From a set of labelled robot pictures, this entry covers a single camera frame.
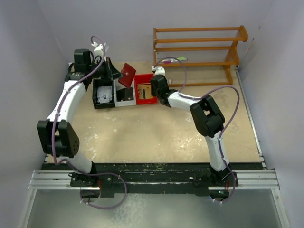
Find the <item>white wall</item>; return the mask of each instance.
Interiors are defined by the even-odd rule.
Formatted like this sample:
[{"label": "white wall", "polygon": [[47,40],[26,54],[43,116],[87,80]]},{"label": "white wall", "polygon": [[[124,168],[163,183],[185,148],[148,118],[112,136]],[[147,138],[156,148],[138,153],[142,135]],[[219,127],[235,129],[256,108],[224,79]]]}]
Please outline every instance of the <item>white wall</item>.
[{"label": "white wall", "polygon": [[0,227],[15,228],[43,162],[36,124],[55,106],[67,60],[35,0],[0,1]]},{"label": "white wall", "polygon": [[[38,0],[69,61],[91,35],[113,61],[151,61],[153,27],[245,25],[253,38],[273,0]],[[250,42],[239,44],[242,57]]]},{"label": "white wall", "polygon": [[268,168],[292,227],[304,226],[304,1],[276,0],[240,66]]}]

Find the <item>red box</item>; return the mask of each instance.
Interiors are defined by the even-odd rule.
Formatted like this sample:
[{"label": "red box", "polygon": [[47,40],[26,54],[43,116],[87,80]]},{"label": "red box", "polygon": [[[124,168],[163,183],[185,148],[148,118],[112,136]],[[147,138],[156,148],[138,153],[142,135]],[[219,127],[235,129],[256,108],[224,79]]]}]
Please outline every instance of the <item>red box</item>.
[{"label": "red box", "polygon": [[153,77],[153,74],[134,76],[134,88],[135,88],[135,97],[136,97],[137,105],[157,103],[157,97],[155,97],[155,96],[151,99],[139,99],[139,95],[138,95],[138,91],[137,91],[137,84],[150,83],[150,80],[152,79],[152,77]]}]

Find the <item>floor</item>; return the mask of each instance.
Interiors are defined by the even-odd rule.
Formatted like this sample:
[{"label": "floor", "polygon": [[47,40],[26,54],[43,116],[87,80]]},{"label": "floor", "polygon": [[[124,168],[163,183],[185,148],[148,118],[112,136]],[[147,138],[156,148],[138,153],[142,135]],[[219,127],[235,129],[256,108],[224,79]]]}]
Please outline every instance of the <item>floor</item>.
[{"label": "floor", "polygon": [[[137,74],[151,73],[150,62],[128,62]],[[124,63],[114,63],[121,70]],[[234,70],[234,86],[240,91]],[[182,68],[167,69],[167,79],[183,82]],[[220,67],[190,67],[188,82],[224,81]],[[216,86],[186,87],[183,93],[201,96]],[[226,122],[236,105],[234,90],[225,88],[213,98]],[[161,104],[117,107],[95,110],[92,85],[83,96],[72,126],[80,138],[80,150],[93,162],[209,162],[209,151],[203,136],[184,110]],[[260,162],[254,133],[241,99],[237,115],[225,131],[224,142],[231,162]]]}]

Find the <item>gray wall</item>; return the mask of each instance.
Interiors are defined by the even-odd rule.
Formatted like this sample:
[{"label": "gray wall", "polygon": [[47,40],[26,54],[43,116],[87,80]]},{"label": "gray wall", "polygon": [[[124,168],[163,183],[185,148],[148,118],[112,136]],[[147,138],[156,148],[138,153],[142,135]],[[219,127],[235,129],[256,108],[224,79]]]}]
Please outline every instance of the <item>gray wall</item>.
[{"label": "gray wall", "polygon": [[59,98],[67,60],[35,0],[0,1],[0,227],[15,228],[43,152],[36,131]]},{"label": "gray wall", "polygon": [[[153,27],[245,25],[255,35],[273,0],[38,0],[69,61],[95,34],[113,61],[151,61]],[[239,44],[242,57],[250,42]]]},{"label": "gray wall", "polygon": [[275,168],[294,228],[304,205],[304,1],[276,0],[241,64],[268,168]]}]

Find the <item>wooden shelf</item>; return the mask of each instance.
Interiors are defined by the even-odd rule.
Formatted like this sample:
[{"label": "wooden shelf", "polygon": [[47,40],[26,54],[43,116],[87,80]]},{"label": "wooden shelf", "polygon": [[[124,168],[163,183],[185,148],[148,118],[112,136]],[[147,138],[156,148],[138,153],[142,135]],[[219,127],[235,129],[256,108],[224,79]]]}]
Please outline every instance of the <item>wooden shelf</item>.
[{"label": "wooden shelf", "polygon": [[[215,38],[173,38],[173,39],[157,39],[158,32],[197,32],[197,31],[237,31],[235,37],[215,37]],[[239,41],[246,42],[248,34],[243,25],[239,27],[211,27],[211,28],[154,28],[153,29],[153,63],[156,62],[156,52],[172,52],[172,51],[212,51],[212,50],[228,50],[225,61],[219,62],[197,62],[188,63],[184,65],[187,67],[200,67],[200,66],[223,66],[226,74],[226,82],[211,82],[211,83],[189,83],[187,86],[214,86],[214,85],[231,85],[233,84],[232,76],[230,73],[231,65],[238,65],[240,60],[237,52],[237,45]],[[214,47],[168,47],[156,48],[159,43],[186,43],[186,42],[221,42],[232,41],[231,46],[214,46]],[[180,63],[158,64],[162,67],[181,67]],[[171,84],[170,86],[182,86],[183,84]]]}]

